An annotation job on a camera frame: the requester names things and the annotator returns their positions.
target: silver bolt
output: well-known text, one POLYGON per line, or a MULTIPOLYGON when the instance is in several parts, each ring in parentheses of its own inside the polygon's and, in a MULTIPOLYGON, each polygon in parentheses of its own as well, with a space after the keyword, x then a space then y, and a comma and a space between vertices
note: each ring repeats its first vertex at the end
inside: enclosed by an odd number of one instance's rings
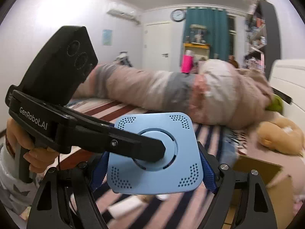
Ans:
POLYGON ((51 167, 51 168, 48 169, 49 173, 53 173, 54 171, 56 171, 56 167, 51 167))
POLYGON ((222 165, 220 165, 220 168, 223 170, 227 170, 227 169, 229 169, 229 166, 227 166, 226 164, 222 164, 222 165))
POLYGON ((253 170, 251 170, 251 174, 257 176, 258 175, 258 171, 253 169, 253 170))
POLYGON ((85 168, 87 166, 87 163, 86 162, 80 162, 77 166, 82 169, 82 168, 85 168))
POLYGON ((111 141, 111 145, 112 145, 113 147, 117 147, 118 142, 117 142, 115 139, 113 139, 113 140, 111 141))

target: curtain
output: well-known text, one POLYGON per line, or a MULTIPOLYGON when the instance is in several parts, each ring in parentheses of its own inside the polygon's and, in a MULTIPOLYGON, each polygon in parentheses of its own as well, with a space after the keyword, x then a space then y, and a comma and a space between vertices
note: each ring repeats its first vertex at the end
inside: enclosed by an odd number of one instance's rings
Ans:
POLYGON ((206 26, 207 32, 205 40, 210 44, 210 59, 214 54, 219 55, 219 59, 228 61, 229 56, 229 29, 228 16, 225 10, 220 11, 212 8, 187 8, 186 22, 184 27, 183 42, 186 36, 190 36, 190 25, 199 24, 206 26))

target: headboard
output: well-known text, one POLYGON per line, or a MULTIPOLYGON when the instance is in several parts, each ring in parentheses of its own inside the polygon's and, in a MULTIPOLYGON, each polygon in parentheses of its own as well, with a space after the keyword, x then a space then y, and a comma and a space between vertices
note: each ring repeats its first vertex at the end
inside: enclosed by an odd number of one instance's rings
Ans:
POLYGON ((305 59, 275 61, 270 85, 285 101, 283 115, 305 132, 305 59))

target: white door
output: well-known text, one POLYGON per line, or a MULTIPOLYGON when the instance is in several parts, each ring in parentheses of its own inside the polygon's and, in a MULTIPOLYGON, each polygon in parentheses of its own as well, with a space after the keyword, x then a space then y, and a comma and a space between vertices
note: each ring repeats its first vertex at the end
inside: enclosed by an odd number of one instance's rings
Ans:
POLYGON ((170 22, 144 26, 144 70, 170 70, 170 29, 170 22))

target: human hand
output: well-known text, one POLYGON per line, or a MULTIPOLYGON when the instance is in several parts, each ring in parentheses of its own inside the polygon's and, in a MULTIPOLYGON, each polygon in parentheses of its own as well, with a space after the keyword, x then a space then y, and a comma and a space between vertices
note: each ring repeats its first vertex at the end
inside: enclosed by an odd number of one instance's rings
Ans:
POLYGON ((14 152, 17 144, 30 150, 23 157, 30 163, 30 171, 32 172, 43 173, 59 156, 57 151, 49 147, 47 149, 35 148, 28 133, 11 117, 7 120, 6 137, 14 152))

